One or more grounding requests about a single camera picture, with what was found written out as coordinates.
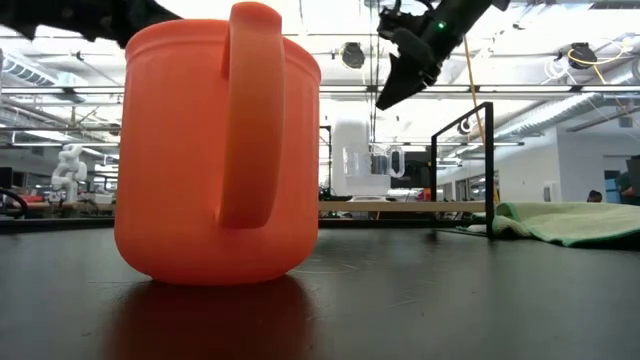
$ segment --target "green towel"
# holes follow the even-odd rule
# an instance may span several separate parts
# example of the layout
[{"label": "green towel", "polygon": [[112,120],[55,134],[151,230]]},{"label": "green towel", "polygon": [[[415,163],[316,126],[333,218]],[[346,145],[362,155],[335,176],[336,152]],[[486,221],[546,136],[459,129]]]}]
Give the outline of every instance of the green towel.
[{"label": "green towel", "polygon": [[567,247],[605,244],[640,234],[640,207],[598,203],[504,203],[496,208],[493,231],[497,237],[511,234]]}]

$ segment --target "black robotic claw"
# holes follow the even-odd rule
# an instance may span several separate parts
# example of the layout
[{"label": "black robotic claw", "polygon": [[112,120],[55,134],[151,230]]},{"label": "black robotic claw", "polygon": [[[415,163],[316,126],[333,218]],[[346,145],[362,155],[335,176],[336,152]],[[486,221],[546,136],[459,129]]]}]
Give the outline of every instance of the black robotic claw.
[{"label": "black robotic claw", "polygon": [[143,28],[180,19],[153,0],[0,0],[0,24],[33,39],[38,25],[79,32],[125,47]]},{"label": "black robotic claw", "polygon": [[400,11],[402,1],[380,13],[378,34],[398,46],[391,55],[391,72],[376,106],[386,110],[436,83],[442,62],[460,43],[473,24],[494,5],[506,10],[510,0],[441,0],[437,8],[430,0],[424,14]]}]

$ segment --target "black table surface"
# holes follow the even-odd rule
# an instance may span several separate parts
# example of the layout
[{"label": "black table surface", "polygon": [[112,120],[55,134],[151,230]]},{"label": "black table surface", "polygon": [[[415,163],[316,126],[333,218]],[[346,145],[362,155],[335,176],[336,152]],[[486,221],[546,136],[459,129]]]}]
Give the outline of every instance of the black table surface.
[{"label": "black table surface", "polygon": [[279,280],[163,285],[112,229],[0,236],[0,359],[638,359],[640,253],[321,230]]}]

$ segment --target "orange plastic cup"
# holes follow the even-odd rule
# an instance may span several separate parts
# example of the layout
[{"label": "orange plastic cup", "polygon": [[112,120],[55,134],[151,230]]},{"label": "orange plastic cup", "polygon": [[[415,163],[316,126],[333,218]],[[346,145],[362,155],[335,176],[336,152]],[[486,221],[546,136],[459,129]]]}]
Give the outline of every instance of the orange plastic cup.
[{"label": "orange plastic cup", "polygon": [[242,3],[229,22],[170,21],[129,42],[115,238],[138,271],[253,283],[312,251],[320,69],[281,22]]}]

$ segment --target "white robot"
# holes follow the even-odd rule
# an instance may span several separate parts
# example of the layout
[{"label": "white robot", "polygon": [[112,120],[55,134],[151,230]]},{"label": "white robot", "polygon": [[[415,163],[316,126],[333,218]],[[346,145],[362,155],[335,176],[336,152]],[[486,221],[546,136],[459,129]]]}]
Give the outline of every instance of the white robot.
[{"label": "white robot", "polygon": [[67,203],[74,203],[78,200],[78,181],[87,179],[87,164],[79,160],[80,154],[82,154],[82,146],[65,145],[62,147],[62,151],[58,154],[60,162],[51,176],[51,185],[56,192],[51,193],[50,201],[60,200],[57,190],[62,188],[66,191],[65,201]]}]

